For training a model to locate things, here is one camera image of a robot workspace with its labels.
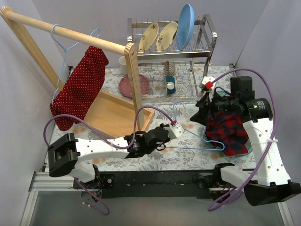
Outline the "red plaid garment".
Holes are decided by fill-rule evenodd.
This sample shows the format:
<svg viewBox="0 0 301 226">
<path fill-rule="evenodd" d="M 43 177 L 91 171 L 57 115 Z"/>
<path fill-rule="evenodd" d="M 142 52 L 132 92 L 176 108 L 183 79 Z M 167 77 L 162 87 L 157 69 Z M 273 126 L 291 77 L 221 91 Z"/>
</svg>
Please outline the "red plaid garment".
<svg viewBox="0 0 301 226">
<path fill-rule="evenodd" d="M 207 118 L 205 135 L 207 139 L 216 141 L 214 147 L 225 147 L 226 156 L 248 153 L 246 143 L 249 137 L 240 117 L 235 113 L 218 113 L 214 117 L 208 113 Z"/>
</svg>

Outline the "red polka dot skirt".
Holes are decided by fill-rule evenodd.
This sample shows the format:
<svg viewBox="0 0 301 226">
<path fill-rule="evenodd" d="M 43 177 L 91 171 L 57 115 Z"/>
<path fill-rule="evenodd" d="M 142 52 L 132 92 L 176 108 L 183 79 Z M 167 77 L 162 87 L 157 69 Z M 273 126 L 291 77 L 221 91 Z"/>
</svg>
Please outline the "red polka dot skirt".
<svg viewBox="0 0 301 226">
<path fill-rule="evenodd" d="M 69 114 L 83 120 L 104 84 L 108 63 L 102 49 L 89 46 L 63 89 L 50 104 L 52 115 Z"/>
</svg>

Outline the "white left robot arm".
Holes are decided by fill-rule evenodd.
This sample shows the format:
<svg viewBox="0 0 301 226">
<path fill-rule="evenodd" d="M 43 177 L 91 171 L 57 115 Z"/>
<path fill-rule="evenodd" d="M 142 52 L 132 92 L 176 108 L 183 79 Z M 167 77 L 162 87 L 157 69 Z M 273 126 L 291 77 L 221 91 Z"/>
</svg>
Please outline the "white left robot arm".
<svg viewBox="0 0 301 226">
<path fill-rule="evenodd" d="M 100 177 L 96 166 L 88 164 L 93 159 L 140 158 L 157 150 L 172 139 L 177 138 L 178 126 L 161 124 L 148 132 L 103 140 L 76 138 L 68 133 L 48 147 L 49 175 L 53 178 L 71 176 L 84 182 L 89 188 L 96 188 Z"/>
</svg>

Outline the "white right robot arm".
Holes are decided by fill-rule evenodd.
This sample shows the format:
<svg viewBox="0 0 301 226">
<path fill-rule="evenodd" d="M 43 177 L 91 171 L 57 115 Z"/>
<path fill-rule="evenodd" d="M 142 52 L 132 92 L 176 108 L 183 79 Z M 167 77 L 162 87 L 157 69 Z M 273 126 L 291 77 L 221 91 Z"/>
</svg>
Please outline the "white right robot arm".
<svg viewBox="0 0 301 226">
<path fill-rule="evenodd" d="M 275 139 L 276 112 L 267 99 L 255 98 L 252 78 L 231 78 L 231 93 L 227 96 L 216 94 L 214 82 L 212 77 L 203 78 L 200 85 L 203 96 L 196 104 L 199 111 L 190 120 L 208 126 L 208 114 L 237 115 L 251 143 L 256 167 L 247 174 L 229 163 L 216 166 L 213 183 L 218 187 L 232 184 L 252 206 L 284 202 L 300 194 L 301 185 L 291 181 L 280 157 Z"/>
</svg>

